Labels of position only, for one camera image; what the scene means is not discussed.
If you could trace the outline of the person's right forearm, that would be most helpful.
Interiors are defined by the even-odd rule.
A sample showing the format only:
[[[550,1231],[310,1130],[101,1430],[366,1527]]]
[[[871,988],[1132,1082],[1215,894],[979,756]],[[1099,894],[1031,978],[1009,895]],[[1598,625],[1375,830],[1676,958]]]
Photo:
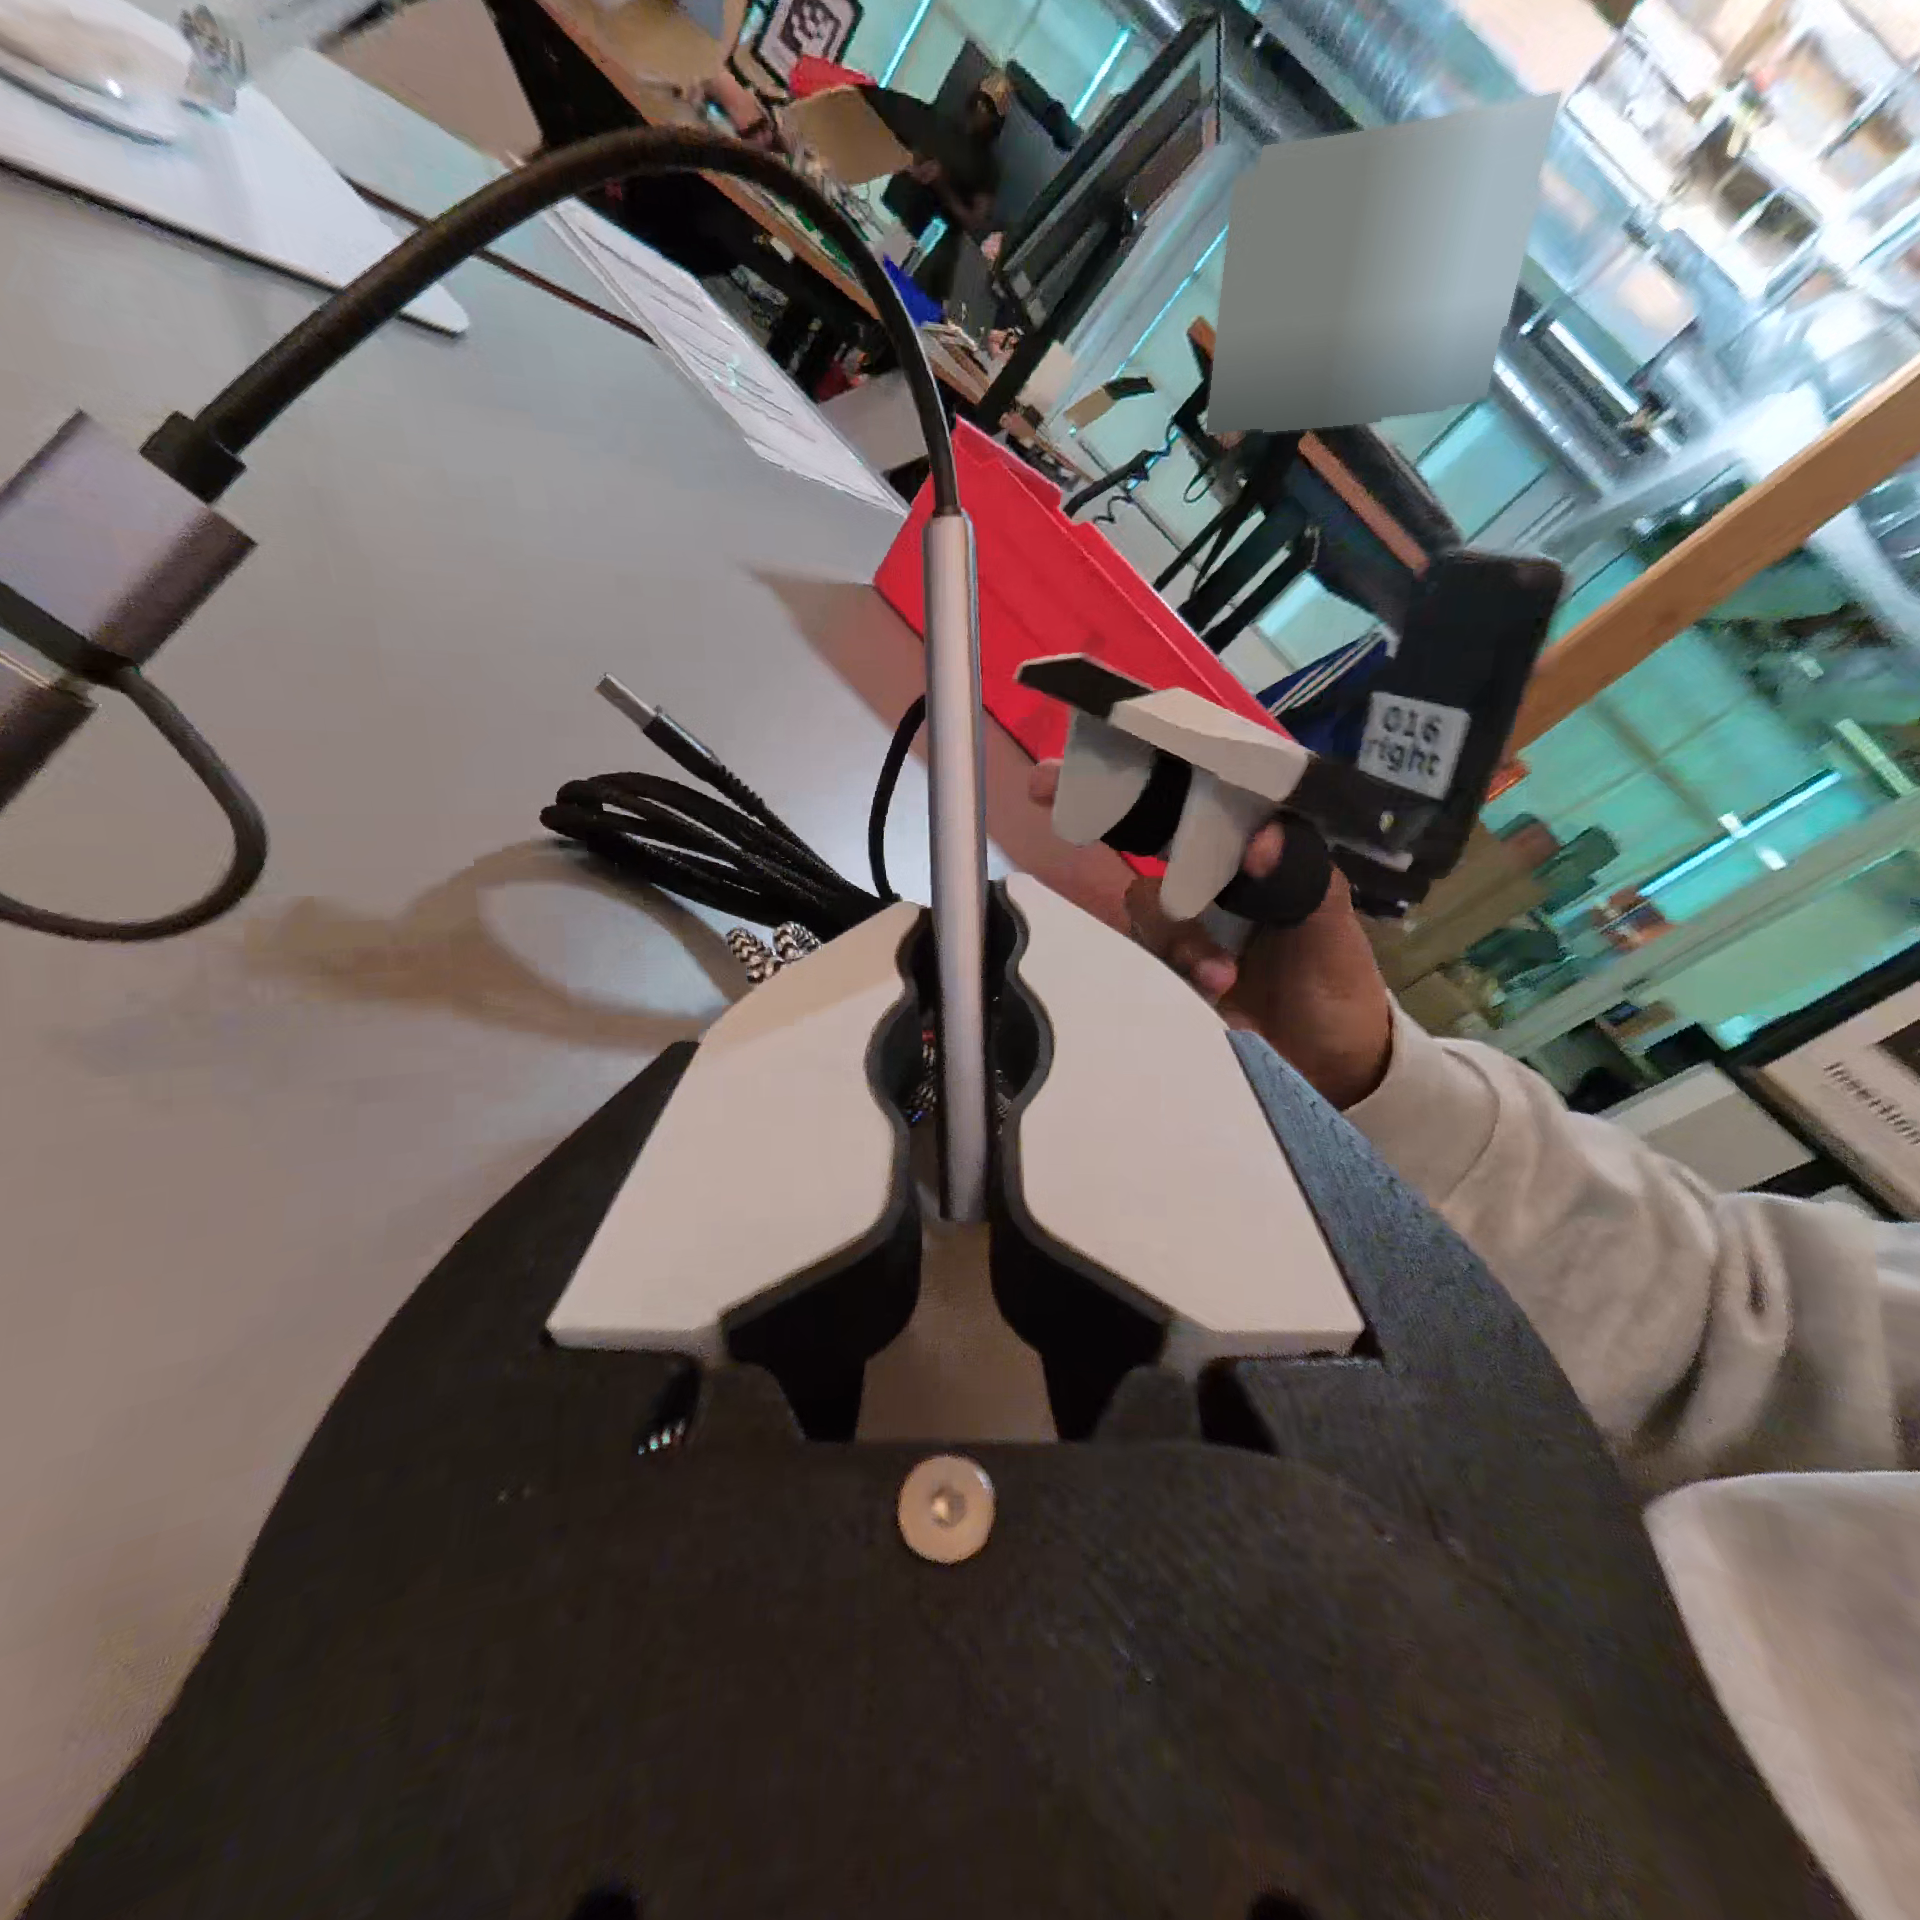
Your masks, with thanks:
[[[1716,1191],[1391,1006],[1350,1124],[1523,1308],[1646,1493],[1915,1468],[1915,1225]]]

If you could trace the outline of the black computer monitor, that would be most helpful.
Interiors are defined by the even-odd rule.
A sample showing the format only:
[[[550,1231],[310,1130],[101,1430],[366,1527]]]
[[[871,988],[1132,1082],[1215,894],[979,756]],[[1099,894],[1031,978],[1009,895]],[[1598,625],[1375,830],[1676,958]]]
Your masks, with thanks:
[[[1189,17],[1008,231],[997,276],[1041,359],[1089,311],[1164,199],[1221,133],[1225,23]]]

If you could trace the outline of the wooden beam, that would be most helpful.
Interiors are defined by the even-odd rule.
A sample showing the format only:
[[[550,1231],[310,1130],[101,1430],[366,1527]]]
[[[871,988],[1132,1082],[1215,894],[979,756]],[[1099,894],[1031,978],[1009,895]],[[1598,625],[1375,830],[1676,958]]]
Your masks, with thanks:
[[[1543,733],[1712,612],[1735,587],[1805,545],[1915,453],[1918,363],[1910,359],[1811,445],[1545,646],[1501,758],[1520,758]]]

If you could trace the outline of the white computer mouse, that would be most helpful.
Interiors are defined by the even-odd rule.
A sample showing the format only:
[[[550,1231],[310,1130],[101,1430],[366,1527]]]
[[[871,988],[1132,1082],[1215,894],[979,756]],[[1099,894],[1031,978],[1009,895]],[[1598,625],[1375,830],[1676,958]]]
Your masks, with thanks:
[[[1,19],[4,79],[62,111],[144,146],[184,134],[184,67],[142,33],[52,7]]]

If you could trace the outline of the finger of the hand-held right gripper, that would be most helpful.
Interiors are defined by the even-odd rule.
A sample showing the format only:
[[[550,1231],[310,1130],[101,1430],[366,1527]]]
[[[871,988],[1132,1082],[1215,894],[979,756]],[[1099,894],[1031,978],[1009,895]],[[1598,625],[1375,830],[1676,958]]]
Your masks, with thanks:
[[[1156,758],[1181,761],[1225,786],[1285,803],[1311,761],[1292,735],[1189,687],[1149,687],[1093,657],[1021,663],[1014,684],[1071,715],[1063,786],[1139,798]]]

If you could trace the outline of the person's grey sweatshirt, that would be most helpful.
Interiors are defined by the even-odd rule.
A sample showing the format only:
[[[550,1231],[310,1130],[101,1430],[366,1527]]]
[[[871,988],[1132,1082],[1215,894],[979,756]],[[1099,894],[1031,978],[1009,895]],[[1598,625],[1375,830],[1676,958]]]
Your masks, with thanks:
[[[1918,1474],[1713,1478],[1643,1522],[1744,1750],[1860,1917],[1918,1915]]]

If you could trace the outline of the printed tag marker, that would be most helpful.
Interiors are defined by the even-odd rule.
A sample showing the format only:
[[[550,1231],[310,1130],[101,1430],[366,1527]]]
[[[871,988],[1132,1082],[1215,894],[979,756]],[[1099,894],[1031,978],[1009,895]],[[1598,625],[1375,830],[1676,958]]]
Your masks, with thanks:
[[[838,69],[865,7],[861,2],[765,2],[755,4],[756,28],[748,38],[758,69],[782,86],[800,92]]]

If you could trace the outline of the grey usb adapter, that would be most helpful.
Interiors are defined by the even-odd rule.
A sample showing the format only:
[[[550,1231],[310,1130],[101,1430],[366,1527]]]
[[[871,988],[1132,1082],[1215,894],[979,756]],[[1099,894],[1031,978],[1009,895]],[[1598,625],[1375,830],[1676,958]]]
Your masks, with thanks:
[[[140,675],[253,542],[84,411],[1,487],[1,803]]]

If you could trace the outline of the person's right hand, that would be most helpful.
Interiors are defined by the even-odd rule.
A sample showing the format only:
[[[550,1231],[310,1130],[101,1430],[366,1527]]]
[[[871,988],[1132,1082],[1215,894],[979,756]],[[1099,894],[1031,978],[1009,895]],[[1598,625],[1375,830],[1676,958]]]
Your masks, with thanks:
[[[1395,1011],[1341,875],[1300,926],[1260,929],[1239,950],[1215,943],[1200,921],[1169,919],[1152,878],[1139,875],[1124,905],[1143,948],[1227,1026],[1283,1057],[1332,1109],[1344,1114],[1380,1087]]]

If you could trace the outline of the white paper sheet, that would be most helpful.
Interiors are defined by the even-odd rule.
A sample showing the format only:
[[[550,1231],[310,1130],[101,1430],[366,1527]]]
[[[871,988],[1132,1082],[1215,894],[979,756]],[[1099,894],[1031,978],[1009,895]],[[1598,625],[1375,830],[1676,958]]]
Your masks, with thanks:
[[[732,420],[755,457],[873,506],[891,524],[904,517],[900,493],[700,279],[574,199],[544,217],[685,382]]]

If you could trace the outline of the white printed sign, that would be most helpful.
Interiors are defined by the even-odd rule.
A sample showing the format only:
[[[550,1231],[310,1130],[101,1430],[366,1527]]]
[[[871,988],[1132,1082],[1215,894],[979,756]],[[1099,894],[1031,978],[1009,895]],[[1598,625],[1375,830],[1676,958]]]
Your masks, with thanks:
[[[1894,1215],[1918,1218],[1918,1022],[1881,1013],[1835,1026],[1759,1082]]]

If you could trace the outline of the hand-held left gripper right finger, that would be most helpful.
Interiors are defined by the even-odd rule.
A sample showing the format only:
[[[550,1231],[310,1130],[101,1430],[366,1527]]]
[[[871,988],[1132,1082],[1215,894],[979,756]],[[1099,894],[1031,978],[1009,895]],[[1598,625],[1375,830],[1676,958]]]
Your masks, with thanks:
[[[1009,985],[1046,1060],[1014,1198],[1052,1247],[1166,1335],[1167,1359],[1344,1355],[1360,1309],[1231,1030],[1149,950],[1014,875]]]

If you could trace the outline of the red plastic bin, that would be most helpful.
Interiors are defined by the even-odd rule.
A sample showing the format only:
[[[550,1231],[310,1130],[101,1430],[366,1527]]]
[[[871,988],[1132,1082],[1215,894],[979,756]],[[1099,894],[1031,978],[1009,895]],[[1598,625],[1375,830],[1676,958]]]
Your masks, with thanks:
[[[1065,751],[1067,709],[1017,684],[1023,663],[1052,657],[1089,657],[1279,729],[1103,533],[1065,515],[1055,485],[967,420],[951,449],[975,538],[983,705],[1028,758]]]

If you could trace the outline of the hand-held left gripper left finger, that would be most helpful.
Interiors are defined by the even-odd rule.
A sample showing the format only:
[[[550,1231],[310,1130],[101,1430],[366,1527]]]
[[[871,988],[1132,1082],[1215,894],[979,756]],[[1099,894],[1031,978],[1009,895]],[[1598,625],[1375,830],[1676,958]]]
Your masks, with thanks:
[[[919,933],[891,902],[711,1025],[547,1317],[557,1346],[717,1357],[729,1317],[879,1237],[909,1175],[873,1050]]]

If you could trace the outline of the white desk pad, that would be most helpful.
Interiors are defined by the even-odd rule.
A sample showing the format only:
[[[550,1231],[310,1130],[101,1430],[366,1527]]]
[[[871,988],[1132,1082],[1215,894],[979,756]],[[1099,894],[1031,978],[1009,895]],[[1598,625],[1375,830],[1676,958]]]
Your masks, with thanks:
[[[183,137],[169,148],[93,127],[4,79],[1,163],[144,225],[343,291],[398,244],[343,173],[265,97],[260,78],[366,4],[4,2],[142,33],[183,61]]]

